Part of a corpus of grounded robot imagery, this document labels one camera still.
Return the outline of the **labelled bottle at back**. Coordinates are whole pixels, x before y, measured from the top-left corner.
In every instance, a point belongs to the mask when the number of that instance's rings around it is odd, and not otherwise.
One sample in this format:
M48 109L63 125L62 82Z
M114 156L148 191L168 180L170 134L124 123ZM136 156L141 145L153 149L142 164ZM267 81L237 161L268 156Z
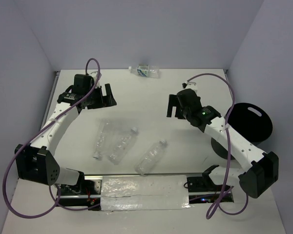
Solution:
M145 78L159 78L160 69L157 66L148 64L138 64L137 66L129 66L130 73Z

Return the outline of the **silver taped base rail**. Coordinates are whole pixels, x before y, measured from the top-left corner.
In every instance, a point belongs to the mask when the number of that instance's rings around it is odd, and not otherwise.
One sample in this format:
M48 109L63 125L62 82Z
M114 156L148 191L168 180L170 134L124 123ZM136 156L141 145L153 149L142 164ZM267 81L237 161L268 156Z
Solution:
M60 186L60 204L93 211L180 210L192 203L212 203L221 187L200 174L90 176L79 193Z

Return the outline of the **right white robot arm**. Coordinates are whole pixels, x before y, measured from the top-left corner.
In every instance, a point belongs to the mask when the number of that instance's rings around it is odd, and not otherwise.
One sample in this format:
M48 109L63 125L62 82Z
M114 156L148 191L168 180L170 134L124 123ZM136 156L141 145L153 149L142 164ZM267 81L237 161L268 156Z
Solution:
M202 133L209 135L237 160L240 168L227 169L213 165L202 173L206 190L213 191L222 184L240 186L250 197L260 197L279 176L279 158L274 152L266 153L246 140L225 123L225 118L211 106L203 107L194 90L185 89L169 95L167 117L186 119Z

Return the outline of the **black round bin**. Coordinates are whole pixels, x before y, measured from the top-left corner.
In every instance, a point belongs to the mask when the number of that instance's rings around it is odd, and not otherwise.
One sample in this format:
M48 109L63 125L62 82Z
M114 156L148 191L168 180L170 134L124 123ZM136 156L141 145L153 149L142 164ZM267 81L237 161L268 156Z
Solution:
M255 146L267 140L273 131L269 115L260 107L245 102L234 105L229 124Z

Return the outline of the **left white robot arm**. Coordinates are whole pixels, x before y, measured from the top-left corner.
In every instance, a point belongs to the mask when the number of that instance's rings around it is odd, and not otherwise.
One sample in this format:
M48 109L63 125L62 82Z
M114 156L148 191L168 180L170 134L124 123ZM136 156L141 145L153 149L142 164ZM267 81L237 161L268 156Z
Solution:
M16 157L19 178L48 186L62 185L74 194L86 188L84 173L61 167L54 158L56 148L70 124L83 109L99 109L117 104L110 84L105 84L106 94L96 80L97 72L87 75L76 74L73 85L59 95L47 128L38 134Z

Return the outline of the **clear bottle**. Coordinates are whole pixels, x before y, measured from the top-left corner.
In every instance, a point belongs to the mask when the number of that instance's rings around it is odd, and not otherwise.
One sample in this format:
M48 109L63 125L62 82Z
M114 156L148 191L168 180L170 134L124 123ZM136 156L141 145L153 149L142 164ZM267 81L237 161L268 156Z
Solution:
M92 157L96 160L102 160L107 156L113 146L114 124L110 119L103 119L97 130Z
M140 160L135 165L134 169L140 175L146 175L152 172L156 164L164 157L167 149L167 141L162 139L155 142L148 150L142 155Z
M125 157L125 155L130 151L130 149L134 146L137 140L138 133L138 128L133 127L125 134L123 134L122 137L116 141L116 144L113 147L111 154L108 156L108 160L114 165L118 165Z

